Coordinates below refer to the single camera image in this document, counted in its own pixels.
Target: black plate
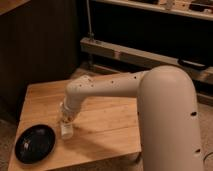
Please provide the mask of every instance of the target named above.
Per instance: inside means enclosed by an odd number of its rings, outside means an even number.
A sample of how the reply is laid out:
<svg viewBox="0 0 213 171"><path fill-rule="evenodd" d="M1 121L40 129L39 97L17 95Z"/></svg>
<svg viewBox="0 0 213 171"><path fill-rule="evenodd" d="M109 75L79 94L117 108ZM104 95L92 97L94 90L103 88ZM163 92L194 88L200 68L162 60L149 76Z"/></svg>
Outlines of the black plate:
<svg viewBox="0 0 213 171"><path fill-rule="evenodd" d="M19 161L32 164L45 158L53 149L55 133L47 125L35 125L25 130L16 142L15 154Z"/></svg>

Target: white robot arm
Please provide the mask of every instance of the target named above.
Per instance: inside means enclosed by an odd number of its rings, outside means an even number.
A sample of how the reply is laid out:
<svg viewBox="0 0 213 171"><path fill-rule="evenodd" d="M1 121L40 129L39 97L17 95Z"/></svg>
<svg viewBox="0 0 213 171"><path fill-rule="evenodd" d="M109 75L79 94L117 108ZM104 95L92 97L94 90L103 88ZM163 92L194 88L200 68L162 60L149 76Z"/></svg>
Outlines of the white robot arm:
<svg viewBox="0 0 213 171"><path fill-rule="evenodd" d="M203 171L194 85L172 66L93 81L83 76L66 88L61 104L62 137L72 136L72 121L88 96L136 97L144 171Z"/></svg>

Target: dark wall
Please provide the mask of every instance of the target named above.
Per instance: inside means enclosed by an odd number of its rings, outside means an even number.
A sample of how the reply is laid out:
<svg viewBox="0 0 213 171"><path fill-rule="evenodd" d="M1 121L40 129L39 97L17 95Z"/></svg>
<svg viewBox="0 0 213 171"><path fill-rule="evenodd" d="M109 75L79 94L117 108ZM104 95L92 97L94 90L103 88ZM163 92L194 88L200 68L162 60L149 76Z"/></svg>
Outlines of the dark wall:
<svg viewBox="0 0 213 171"><path fill-rule="evenodd" d="M100 2L91 3L91 13L96 39L213 66L212 21Z"/></svg>
<svg viewBox="0 0 213 171"><path fill-rule="evenodd" d="M0 117L18 118L26 86L67 79L78 56L74 0L31 0L0 16Z"/></svg>

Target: wooden tabletop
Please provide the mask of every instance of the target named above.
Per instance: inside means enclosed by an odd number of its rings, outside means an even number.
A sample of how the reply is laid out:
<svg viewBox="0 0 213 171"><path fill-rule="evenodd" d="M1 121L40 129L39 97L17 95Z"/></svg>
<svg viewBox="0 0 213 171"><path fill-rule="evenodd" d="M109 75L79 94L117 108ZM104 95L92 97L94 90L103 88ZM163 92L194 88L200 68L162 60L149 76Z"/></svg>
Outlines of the wooden tabletop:
<svg viewBox="0 0 213 171"><path fill-rule="evenodd" d="M98 76L108 79L112 76ZM136 99L89 97L74 121L74 136L62 140L59 103L70 80L32 84L26 98L16 133L16 140L27 128L36 124L51 126L56 134L53 151L36 164L22 164L14 154L9 171L50 170L140 152Z"/></svg>
<svg viewBox="0 0 213 171"><path fill-rule="evenodd" d="M27 3L30 0L0 0L0 15Z"/></svg>

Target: cable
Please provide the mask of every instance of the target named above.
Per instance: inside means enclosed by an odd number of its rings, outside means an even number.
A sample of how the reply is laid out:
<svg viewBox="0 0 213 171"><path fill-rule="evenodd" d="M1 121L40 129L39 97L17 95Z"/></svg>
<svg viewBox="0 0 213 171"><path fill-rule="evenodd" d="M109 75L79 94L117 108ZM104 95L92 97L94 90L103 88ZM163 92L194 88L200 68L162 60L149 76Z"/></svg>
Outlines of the cable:
<svg viewBox="0 0 213 171"><path fill-rule="evenodd" d="M210 153L208 153L208 154L206 154L205 157L203 158L203 162L205 163L206 159L207 159L210 155L212 155L212 154L213 154L213 151L210 152Z"/></svg>

